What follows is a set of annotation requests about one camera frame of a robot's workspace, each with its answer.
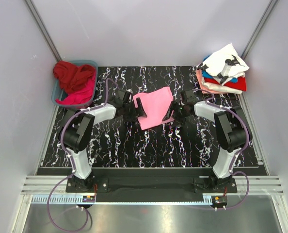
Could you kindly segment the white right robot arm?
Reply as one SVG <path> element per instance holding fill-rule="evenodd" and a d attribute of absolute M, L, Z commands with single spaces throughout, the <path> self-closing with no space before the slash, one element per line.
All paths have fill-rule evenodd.
<path fill-rule="evenodd" d="M 183 126 L 189 116 L 202 117 L 215 124 L 219 154 L 208 178 L 196 182 L 196 187 L 221 192 L 234 176 L 233 167 L 253 135 L 241 107 L 226 108 L 212 103 L 214 94 L 204 89 L 181 92 L 180 101 L 172 101 L 163 121 L 174 119 L 177 126 Z"/>

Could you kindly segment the pink t-shirt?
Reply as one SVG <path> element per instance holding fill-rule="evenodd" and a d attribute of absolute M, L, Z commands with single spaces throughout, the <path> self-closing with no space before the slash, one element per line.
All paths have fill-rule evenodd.
<path fill-rule="evenodd" d="M 147 117 L 138 117 L 138 121 L 142 130 L 147 130 L 165 123 L 174 121 L 172 117 L 163 121 L 170 104 L 173 101 L 173 95 L 170 87 L 163 87 L 150 93 L 138 93 L 133 97 L 135 106 L 136 99 L 140 98 L 143 109 Z"/>

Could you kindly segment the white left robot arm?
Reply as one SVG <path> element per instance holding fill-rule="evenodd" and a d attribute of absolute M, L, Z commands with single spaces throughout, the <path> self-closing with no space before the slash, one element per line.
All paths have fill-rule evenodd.
<path fill-rule="evenodd" d="M 138 117 L 147 117 L 147 114 L 141 99 L 134 98 L 130 90 L 118 90 L 115 96 L 106 98 L 98 106 L 67 111 L 59 140 L 72 166 L 72 176 L 68 178 L 70 187 L 89 192 L 96 186 L 87 155 L 92 130 L 95 125 L 117 117 L 122 117 L 126 122 L 135 122 Z"/>

